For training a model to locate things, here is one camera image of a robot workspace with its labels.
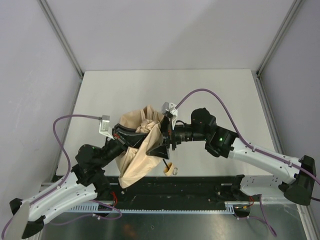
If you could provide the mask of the beige folding umbrella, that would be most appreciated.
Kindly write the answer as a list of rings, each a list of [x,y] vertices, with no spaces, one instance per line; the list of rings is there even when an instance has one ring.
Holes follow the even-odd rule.
[[[163,143],[161,122],[165,116],[151,105],[127,112],[120,117],[119,124],[133,129],[135,133],[146,133],[140,146],[129,146],[116,160],[120,172],[118,181],[125,189],[151,172],[161,161],[158,156],[147,155],[147,151]]]

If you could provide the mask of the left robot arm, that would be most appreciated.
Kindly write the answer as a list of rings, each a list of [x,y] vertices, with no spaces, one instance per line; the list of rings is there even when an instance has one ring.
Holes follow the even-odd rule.
[[[22,227],[14,227],[13,232],[19,239],[27,239],[66,210],[107,197],[111,187],[103,167],[123,152],[139,148],[150,131],[141,125],[128,128],[117,124],[110,128],[108,121],[101,119],[99,133],[106,137],[103,147],[81,146],[75,157],[77,164],[69,165],[60,180],[30,198],[10,201],[12,214],[22,214]]]

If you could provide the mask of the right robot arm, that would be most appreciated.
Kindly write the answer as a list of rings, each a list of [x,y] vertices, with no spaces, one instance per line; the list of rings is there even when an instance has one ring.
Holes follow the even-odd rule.
[[[148,156],[169,159],[169,150],[175,150],[177,145],[204,141],[205,150],[212,156],[241,161],[273,176],[254,187],[253,179],[238,175],[232,185],[235,191],[254,196],[277,188],[287,200],[302,206],[310,205],[316,182],[316,164],[312,157],[282,155],[247,142],[239,133],[218,126],[216,117],[206,108],[195,109],[190,124],[173,125],[170,117],[171,113],[166,112],[160,128],[163,142],[147,150]]]

